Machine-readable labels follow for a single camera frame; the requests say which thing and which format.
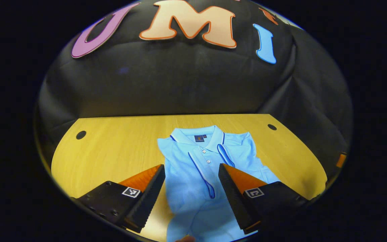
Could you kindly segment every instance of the purple letter u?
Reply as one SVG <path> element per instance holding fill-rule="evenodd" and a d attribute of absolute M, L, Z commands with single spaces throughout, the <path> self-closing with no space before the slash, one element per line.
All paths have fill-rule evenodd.
<path fill-rule="evenodd" d="M 140 3 L 134 3 L 129 6 L 126 6 L 116 12 L 113 13 L 113 18 L 109 21 L 105 29 L 101 32 L 98 37 L 91 41 L 86 41 L 87 37 L 89 36 L 92 29 L 101 21 L 104 20 L 102 18 L 98 22 L 94 23 L 89 28 L 85 29 L 82 34 L 80 34 L 79 38 L 77 39 L 76 43 L 74 44 L 73 50 L 71 51 L 71 56 L 74 58 L 79 58 L 84 55 L 87 55 L 91 53 L 92 51 L 98 49 L 103 43 L 105 43 L 116 31 L 119 24 L 122 22 L 125 15 L 135 6 L 139 5 Z"/>

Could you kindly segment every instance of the letter m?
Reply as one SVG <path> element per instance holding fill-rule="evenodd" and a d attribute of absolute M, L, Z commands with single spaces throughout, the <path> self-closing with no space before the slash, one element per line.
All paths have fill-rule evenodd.
<path fill-rule="evenodd" d="M 183 34 L 189 39 L 195 38 L 207 24 L 210 24 L 209 31 L 203 34 L 205 41 L 226 48 L 237 46 L 232 38 L 232 18 L 235 14 L 226 9 L 210 6 L 202 12 L 197 12 L 183 0 L 159 1 L 154 5 L 159 6 L 159 9 L 150 28 L 140 33 L 143 40 L 166 40 L 175 37 L 177 31 L 171 29 L 171 22 L 175 19 Z"/>

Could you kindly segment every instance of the shirt label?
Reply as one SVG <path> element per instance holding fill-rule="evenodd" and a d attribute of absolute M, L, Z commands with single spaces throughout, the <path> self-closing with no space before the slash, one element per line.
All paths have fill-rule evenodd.
<path fill-rule="evenodd" d="M 195 135 L 195 142 L 204 142 L 203 135 Z"/>

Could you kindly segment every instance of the black background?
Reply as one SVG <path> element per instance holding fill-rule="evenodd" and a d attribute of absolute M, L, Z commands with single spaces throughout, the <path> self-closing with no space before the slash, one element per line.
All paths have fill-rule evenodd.
<path fill-rule="evenodd" d="M 125 4 L 0 2 L 0 239 L 124 241 L 52 183 L 34 146 L 32 116 L 41 81 L 59 51 Z M 335 184 L 292 224 L 264 240 L 387 240 L 387 1 L 263 4 L 329 51 L 348 80 L 355 114 L 352 149 Z"/>

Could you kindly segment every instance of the wooden table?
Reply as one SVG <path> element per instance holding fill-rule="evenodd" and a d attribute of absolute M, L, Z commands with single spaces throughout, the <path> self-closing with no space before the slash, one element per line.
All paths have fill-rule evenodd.
<path fill-rule="evenodd" d="M 272 124 L 277 130 L 268 127 Z M 217 125 L 226 133 L 250 132 L 257 157 L 286 185 L 307 199 L 321 194 L 327 176 L 313 153 L 290 130 L 267 114 L 161 115 L 81 118 L 66 132 L 52 161 L 52 175 L 72 197 L 105 181 L 120 182 L 164 163 L 158 138 L 175 128 Z M 86 136 L 77 139 L 80 131 Z M 165 183 L 141 236 L 166 242 L 169 210 Z"/>

